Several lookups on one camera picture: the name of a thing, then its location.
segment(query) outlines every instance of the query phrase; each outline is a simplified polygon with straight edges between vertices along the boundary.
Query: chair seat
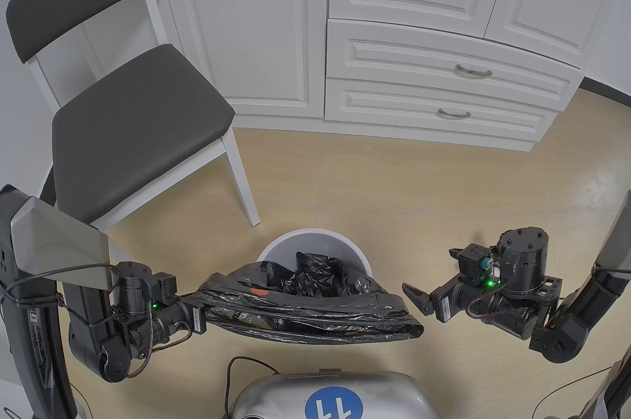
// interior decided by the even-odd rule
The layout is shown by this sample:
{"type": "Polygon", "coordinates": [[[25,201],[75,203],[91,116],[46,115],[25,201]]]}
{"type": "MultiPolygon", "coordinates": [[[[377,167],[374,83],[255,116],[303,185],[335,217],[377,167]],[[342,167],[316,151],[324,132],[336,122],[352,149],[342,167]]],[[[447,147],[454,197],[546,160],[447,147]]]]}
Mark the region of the chair seat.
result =
{"type": "Polygon", "coordinates": [[[59,210],[91,223],[228,131],[235,112],[170,44],[142,53],[52,122],[59,210]]]}

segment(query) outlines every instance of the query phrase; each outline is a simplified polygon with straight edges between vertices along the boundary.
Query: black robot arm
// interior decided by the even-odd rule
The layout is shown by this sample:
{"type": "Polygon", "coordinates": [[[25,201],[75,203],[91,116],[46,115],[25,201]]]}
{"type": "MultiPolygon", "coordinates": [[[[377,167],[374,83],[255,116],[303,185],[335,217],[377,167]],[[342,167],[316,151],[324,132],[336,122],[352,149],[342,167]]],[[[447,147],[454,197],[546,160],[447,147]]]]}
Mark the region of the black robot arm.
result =
{"type": "Polygon", "coordinates": [[[404,283],[424,315],[447,322],[466,311],[523,340],[554,363],[574,358],[589,331],[623,293],[631,278],[631,191],[583,286],[563,299],[562,280],[545,274],[548,235],[541,228],[504,232],[492,247],[451,249],[460,272],[431,294],[404,283]]]}
{"type": "Polygon", "coordinates": [[[174,275],[130,261],[110,265],[108,250],[97,229],[12,186],[0,191],[0,307],[36,419],[77,416],[59,307],[69,312],[73,355],[110,383],[133,376],[131,360],[147,361],[177,331],[206,331],[204,306],[176,295],[174,275]]]}

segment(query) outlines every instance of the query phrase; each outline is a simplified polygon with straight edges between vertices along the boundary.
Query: blue logo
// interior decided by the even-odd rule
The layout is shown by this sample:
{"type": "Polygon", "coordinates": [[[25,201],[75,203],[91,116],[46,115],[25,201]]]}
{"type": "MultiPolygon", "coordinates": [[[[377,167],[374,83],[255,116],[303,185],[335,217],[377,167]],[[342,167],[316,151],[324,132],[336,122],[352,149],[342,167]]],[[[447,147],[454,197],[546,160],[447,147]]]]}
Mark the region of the blue logo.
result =
{"type": "Polygon", "coordinates": [[[362,400],[345,387],[324,387],[314,392],[305,405],[307,419],[362,419],[362,400]]]}

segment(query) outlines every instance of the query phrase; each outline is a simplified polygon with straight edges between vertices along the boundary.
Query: black garbage bag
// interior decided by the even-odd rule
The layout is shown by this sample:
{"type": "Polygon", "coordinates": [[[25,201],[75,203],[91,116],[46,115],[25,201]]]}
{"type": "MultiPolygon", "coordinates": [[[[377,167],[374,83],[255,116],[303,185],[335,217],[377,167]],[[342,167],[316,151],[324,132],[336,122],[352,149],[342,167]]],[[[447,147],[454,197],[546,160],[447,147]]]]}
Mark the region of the black garbage bag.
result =
{"type": "Polygon", "coordinates": [[[261,261],[215,273],[189,298],[206,320],[240,335],[288,343],[349,344],[422,335],[403,299],[339,259],[296,253],[298,269],[261,261]]]}

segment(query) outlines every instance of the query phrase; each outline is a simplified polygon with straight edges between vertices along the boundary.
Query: wooden floor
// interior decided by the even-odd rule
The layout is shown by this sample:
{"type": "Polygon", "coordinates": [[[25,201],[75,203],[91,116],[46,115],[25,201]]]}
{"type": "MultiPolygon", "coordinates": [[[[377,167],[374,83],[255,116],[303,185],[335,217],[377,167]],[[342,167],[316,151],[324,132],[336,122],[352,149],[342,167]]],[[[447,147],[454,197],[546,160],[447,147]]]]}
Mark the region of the wooden floor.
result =
{"type": "MultiPolygon", "coordinates": [[[[548,274],[562,277],[568,293],[587,277],[631,188],[631,108],[582,90],[531,153],[303,132],[235,134],[259,226],[249,226],[221,158],[109,232],[154,272],[175,273],[180,293],[213,272],[255,261],[279,235],[310,226],[354,241],[391,293],[402,294],[403,281],[432,290],[457,271],[450,247],[491,245],[504,230],[528,225],[550,235],[548,274]]],[[[418,379],[446,418],[528,419],[545,394],[609,366],[631,341],[631,292],[564,365],[463,314],[441,324],[408,305],[425,326],[414,341],[303,347],[210,327],[120,384],[105,384],[70,356],[67,362],[99,419],[219,419],[226,365],[236,355],[282,372],[395,370],[418,379]]],[[[233,396],[266,374],[238,363],[233,396]]],[[[578,414],[603,376],[556,393],[537,417],[578,414]]]]}

